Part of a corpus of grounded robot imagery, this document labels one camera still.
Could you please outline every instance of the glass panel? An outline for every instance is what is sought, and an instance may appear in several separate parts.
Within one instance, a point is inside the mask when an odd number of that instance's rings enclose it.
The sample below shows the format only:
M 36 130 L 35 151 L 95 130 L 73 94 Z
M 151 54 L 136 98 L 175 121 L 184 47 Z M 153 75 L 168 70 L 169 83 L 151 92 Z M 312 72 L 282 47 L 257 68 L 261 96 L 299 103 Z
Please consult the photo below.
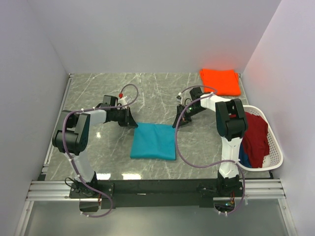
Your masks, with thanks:
M 118 208 L 80 215 L 78 202 L 35 202 L 27 236 L 286 236 L 278 200 L 249 200 L 228 217 L 197 206 Z

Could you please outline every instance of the white wall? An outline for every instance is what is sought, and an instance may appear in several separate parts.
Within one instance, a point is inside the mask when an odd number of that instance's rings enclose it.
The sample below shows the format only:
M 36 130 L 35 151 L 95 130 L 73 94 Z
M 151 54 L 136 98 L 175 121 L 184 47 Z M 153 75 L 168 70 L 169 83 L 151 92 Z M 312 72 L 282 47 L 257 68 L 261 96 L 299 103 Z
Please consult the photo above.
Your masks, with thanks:
M 284 153 L 276 171 L 299 235 L 314 235 L 315 1 L 282 0 L 244 71 L 249 102 L 260 107 Z
M 67 72 L 242 72 L 280 0 L 28 0 Z
M 40 174 L 67 74 L 25 0 L 1 0 L 0 9 L 0 234 L 10 236 Z

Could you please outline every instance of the black base bar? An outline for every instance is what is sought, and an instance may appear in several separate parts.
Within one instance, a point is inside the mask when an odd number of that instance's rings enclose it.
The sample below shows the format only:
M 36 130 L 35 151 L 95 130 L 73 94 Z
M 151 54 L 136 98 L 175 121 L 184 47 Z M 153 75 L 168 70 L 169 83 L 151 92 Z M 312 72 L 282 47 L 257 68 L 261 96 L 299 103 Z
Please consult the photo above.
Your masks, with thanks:
M 214 207 L 213 198 L 230 197 L 230 192 L 217 192 L 217 179 L 167 179 L 167 180 L 98 180 L 97 189 L 112 197 L 117 207 L 162 207 L 162 206 L 199 206 Z M 235 197 L 243 194 L 239 181 L 233 188 Z M 75 189 L 70 198 L 97 198 L 98 194 L 85 196 Z M 109 209 L 110 201 L 101 196 L 101 208 Z M 80 209 L 95 211 L 92 202 L 81 202 Z

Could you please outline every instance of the folded teal cloth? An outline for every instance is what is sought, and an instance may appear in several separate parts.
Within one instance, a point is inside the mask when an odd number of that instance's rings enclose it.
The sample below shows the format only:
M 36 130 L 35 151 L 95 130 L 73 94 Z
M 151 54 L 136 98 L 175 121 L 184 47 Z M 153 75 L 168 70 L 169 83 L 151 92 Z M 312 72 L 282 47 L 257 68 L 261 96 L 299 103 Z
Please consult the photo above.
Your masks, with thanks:
M 174 161 L 175 129 L 167 124 L 138 123 L 130 157 Z

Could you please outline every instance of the red cloth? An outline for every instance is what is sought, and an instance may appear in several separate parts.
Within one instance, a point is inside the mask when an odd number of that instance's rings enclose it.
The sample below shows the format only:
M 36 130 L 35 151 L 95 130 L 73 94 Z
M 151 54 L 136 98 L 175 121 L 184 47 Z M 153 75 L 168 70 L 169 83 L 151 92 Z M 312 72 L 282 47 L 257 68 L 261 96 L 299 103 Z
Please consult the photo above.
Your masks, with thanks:
M 238 74 L 234 70 L 208 70 L 202 69 L 200 77 L 203 85 L 216 89 L 218 96 L 239 96 L 241 95 L 238 85 Z M 205 92 L 212 92 L 210 88 L 203 88 Z
M 245 153 L 248 155 L 253 168 L 261 168 L 264 156 L 269 154 L 268 124 L 260 116 L 245 112 L 248 130 L 242 140 Z

